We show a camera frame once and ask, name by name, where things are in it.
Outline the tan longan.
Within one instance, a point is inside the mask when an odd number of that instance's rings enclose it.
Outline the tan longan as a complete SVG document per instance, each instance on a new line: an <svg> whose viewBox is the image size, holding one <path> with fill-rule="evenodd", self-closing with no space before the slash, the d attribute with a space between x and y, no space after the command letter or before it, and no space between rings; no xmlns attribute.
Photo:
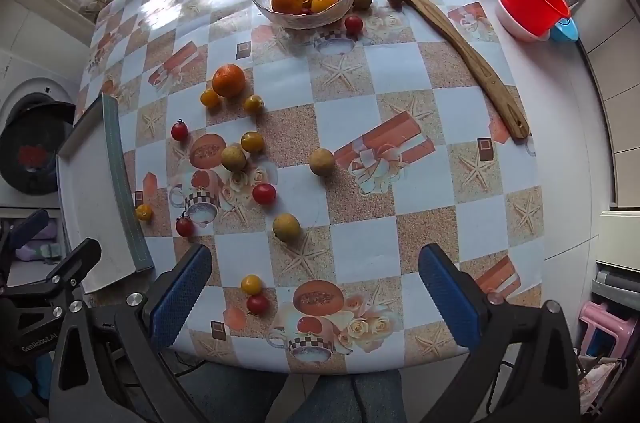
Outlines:
<svg viewBox="0 0 640 423"><path fill-rule="evenodd" d="M238 144L224 148L220 157L221 164L232 173L242 172L247 165L245 152Z"/></svg>
<svg viewBox="0 0 640 423"><path fill-rule="evenodd" d="M290 213L279 214L272 222L273 235L280 241L289 243L300 237L300 228L297 218Z"/></svg>

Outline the yellow tomato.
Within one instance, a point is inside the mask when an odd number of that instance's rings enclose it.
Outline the yellow tomato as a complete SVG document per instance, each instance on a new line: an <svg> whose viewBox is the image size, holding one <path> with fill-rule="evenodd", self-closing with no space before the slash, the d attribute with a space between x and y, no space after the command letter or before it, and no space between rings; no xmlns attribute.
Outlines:
<svg viewBox="0 0 640 423"><path fill-rule="evenodd" d="M262 97L253 94L248 96L243 102L243 109L247 114L251 116L259 116L265 109L264 101Z"/></svg>
<svg viewBox="0 0 640 423"><path fill-rule="evenodd" d="M206 88L200 96L200 102L206 109L217 109L221 104L221 98L213 88Z"/></svg>
<svg viewBox="0 0 640 423"><path fill-rule="evenodd" d="M139 221L151 221L153 218L152 206L141 203L136 207L136 217Z"/></svg>

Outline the purple detergent bottle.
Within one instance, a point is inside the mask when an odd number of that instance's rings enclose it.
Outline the purple detergent bottle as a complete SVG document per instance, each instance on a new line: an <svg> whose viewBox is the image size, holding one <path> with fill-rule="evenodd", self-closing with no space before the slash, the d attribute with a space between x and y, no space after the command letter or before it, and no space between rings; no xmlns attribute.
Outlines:
<svg viewBox="0 0 640 423"><path fill-rule="evenodd" d="M56 261L62 256L58 243L58 224L50 219L46 227L15 251L15 258L19 261Z"/></svg>

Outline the white shallow box tray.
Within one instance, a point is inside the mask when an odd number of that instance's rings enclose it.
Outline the white shallow box tray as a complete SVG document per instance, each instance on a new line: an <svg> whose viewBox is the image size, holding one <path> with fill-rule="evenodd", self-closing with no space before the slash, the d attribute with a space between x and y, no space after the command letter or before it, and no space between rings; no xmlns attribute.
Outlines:
<svg viewBox="0 0 640 423"><path fill-rule="evenodd" d="M100 95L80 117L56 155L58 200L68 247L100 243L101 256L82 290L94 293L153 267L134 214L116 99Z"/></svg>

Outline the red tomato by tray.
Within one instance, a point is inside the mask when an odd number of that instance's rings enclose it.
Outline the red tomato by tray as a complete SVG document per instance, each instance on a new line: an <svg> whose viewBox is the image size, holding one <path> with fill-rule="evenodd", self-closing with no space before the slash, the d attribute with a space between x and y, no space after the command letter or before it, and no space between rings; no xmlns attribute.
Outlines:
<svg viewBox="0 0 640 423"><path fill-rule="evenodd" d="M194 234L194 224L187 216L181 216L175 224L176 232L180 237L191 238Z"/></svg>

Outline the yellow tomato front edge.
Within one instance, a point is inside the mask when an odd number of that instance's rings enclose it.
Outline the yellow tomato front edge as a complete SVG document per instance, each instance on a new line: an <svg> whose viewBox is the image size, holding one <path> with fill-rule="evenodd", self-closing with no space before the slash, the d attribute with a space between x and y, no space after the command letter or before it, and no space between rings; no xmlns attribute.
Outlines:
<svg viewBox="0 0 640 423"><path fill-rule="evenodd" d="M262 293L262 279L256 275L245 276L240 284L241 290L248 296Z"/></svg>

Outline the yellow tomato by tray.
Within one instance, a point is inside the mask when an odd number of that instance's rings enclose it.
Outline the yellow tomato by tray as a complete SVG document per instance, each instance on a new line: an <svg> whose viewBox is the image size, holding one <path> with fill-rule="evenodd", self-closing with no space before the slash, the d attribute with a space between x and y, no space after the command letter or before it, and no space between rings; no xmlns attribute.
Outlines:
<svg viewBox="0 0 640 423"><path fill-rule="evenodd" d="M153 218L152 206L141 203L136 207L136 217L139 221L151 221Z"/></svg>

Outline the red tomato front edge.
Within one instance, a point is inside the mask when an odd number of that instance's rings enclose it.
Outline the red tomato front edge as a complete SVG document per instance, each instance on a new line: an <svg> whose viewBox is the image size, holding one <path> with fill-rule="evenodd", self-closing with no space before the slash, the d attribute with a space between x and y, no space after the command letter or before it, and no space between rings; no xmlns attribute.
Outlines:
<svg viewBox="0 0 640 423"><path fill-rule="evenodd" d="M255 316L262 316L270 310L270 301L263 294L254 294L246 300L247 310Z"/></svg>

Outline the red cherry tomato centre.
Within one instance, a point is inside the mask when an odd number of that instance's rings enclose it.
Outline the red cherry tomato centre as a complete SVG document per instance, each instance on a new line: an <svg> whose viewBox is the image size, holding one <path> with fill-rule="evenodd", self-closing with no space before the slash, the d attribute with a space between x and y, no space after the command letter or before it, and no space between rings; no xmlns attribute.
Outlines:
<svg viewBox="0 0 640 423"><path fill-rule="evenodd" d="M277 200L277 189L270 183L260 183L253 188L252 196L261 206L269 206Z"/></svg>

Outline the pink plastic stool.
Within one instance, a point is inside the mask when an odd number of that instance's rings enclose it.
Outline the pink plastic stool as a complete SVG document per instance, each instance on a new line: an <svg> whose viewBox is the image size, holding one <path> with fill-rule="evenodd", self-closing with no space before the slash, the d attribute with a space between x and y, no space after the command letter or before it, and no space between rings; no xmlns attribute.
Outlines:
<svg viewBox="0 0 640 423"><path fill-rule="evenodd" d="M628 348L634 342L638 318L634 315L618 317L616 310L611 311L607 302L585 302L578 321L584 327L579 344L582 355L620 359L628 354Z"/></svg>

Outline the white washing machine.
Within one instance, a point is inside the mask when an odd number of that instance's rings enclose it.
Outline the white washing machine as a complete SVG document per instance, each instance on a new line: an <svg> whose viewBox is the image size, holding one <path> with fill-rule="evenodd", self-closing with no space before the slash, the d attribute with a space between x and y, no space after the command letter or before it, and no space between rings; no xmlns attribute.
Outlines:
<svg viewBox="0 0 640 423"><path fill-rule="evenodd" d="M58 206L56 153L70 134L78 83L1 53L1 206Z"/></svg>

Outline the red cherry tomato with stem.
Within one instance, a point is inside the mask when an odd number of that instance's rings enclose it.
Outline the red cherry tomato with stem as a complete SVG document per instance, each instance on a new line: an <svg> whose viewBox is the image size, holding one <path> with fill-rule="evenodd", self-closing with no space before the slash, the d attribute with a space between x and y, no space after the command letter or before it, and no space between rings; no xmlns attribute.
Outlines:
<svg viewBox="0 0 640 423"><path fill-rule="evenodd" d="M170 128L170 136L176 142L182 143L189 137L189 128L183 120L178 119Z"/></svg>

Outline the yellow tomato mid table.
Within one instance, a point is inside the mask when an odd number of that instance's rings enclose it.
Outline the yellow tomato mid table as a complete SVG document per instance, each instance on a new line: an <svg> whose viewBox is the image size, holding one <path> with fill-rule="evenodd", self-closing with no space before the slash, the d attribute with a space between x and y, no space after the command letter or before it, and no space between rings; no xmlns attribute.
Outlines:
<svg viewBox="0 0 640 423"><path fill-rule="evenodd" d="M259 132L246 132L241 137L241 147L250 154L259 154L265 149L265 139Z"/></svg>

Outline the tan longan centre table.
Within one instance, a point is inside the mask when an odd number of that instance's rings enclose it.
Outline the tan longan centre table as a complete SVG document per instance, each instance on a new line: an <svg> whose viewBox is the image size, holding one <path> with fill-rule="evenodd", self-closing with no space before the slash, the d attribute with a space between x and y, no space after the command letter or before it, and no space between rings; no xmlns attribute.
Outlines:
<svg viewBox="0 0 640 423"><path fill-rule="evenodd" d="M332 152L326 148L317 148L309 154L308 160L311 172L318 176L330 176L335 169L335 159Z"/></svg>

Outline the yellow tomato beside orange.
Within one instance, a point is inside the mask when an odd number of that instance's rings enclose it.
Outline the yellow tomato beside orange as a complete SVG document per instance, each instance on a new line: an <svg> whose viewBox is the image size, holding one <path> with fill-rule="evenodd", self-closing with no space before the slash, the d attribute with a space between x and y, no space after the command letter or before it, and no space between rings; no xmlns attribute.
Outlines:
<svg viewBox="0 0 640 423"><path fill-rule="evenodd" d="M213 88L206 88L200 96L200 102L206 109L217 109L221 104L221 98Z"/></svg>

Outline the patterned tablecloth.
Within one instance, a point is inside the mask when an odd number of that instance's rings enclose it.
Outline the patterned tablecloth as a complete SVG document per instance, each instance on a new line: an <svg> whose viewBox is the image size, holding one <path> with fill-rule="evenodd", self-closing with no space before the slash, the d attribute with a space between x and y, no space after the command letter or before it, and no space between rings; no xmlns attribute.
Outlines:
<svg viewBox="0 0 640 423"><path fill-rule="evenodd" d="M532 142L517 143L465 63L411 7L373 0L357 36L344 24L291 31L253 0L115 0L96 20L78 106L116 99L134 201L157 271L189 240L213 270L176 339L180 351L277 372L346 373L444 359L458 347L418 273L437 243L459 269L509 302L541 302L542 192ZM245 88L200 102L215 71L244 70ZM244 100L265 109L251 116ZM189 137L170 136L178 119ZM221 152L259 132L232 173ZM326 148L330 176L311 172ZM253 188L270 183L276 202ZM282 213L302 232L273 235ZM246 308L242 279L262 279L270 310Z"/></svg>

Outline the large orange on table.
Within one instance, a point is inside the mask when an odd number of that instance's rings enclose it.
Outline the large orange on table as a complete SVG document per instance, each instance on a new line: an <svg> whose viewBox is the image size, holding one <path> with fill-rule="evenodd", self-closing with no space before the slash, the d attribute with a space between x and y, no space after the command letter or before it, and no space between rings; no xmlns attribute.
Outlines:
<svg viewBox="0 0 640 423"><path fill-rule="evenodd" d="M233 98L242 93L246 84L244 70L237 65L220 66L212 79L213 90L221 97Z"/></svg>

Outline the blue plastic lid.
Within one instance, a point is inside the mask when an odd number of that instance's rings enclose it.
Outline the blue plastic lid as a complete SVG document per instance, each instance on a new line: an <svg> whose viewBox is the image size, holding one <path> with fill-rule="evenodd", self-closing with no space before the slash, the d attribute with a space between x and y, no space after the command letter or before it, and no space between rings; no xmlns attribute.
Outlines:
<svg viewBox="0 0 640 423"><path fill-rule="evenodd" d="M550 39L554 42L575 43L579 39L579 33L573 18L560 19L550 29Z"/></svg>

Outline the red tomato below bowl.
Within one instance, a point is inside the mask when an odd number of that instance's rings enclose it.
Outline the red tomato below bowl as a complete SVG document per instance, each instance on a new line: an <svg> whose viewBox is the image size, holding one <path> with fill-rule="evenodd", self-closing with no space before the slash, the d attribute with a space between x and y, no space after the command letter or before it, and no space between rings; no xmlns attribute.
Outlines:
<svg viewBox="0 0 640 423"><path fill-rule="evenodd" d="M363 21L357 15L348 15L344 20L344 28L348 35L357 36L363 29Z"/></svg>

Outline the red plastic funnel bowl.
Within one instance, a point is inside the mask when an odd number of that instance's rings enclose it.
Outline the red plastic funnel bowl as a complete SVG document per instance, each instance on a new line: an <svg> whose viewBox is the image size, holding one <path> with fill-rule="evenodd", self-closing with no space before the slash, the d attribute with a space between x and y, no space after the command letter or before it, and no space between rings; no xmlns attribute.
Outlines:
<svg viewBox="0 0 640 423"><path fill-rule="evenodd" d="M501 0L513 19L530 34L541 36L561 19L570 19L564 0Z"/></svg>

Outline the white bowl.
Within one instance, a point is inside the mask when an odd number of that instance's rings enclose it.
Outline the white bowl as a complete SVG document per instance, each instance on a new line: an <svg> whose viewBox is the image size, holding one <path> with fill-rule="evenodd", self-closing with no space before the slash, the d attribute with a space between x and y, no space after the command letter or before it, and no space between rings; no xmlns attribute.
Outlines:
<svg viewBox="0 0 640 423"><path fill-rule="evenodd" d="M514 37L514 39L525 43L546 42L548 41L548 39L550 39L550 31L547 31L541 36L536 36L533 35L533 33L530 33L510 15L502 0L496 1L496 15L498 17L498 20L500 24L502 24L502 26L506 29L506 31Z"/></svg>

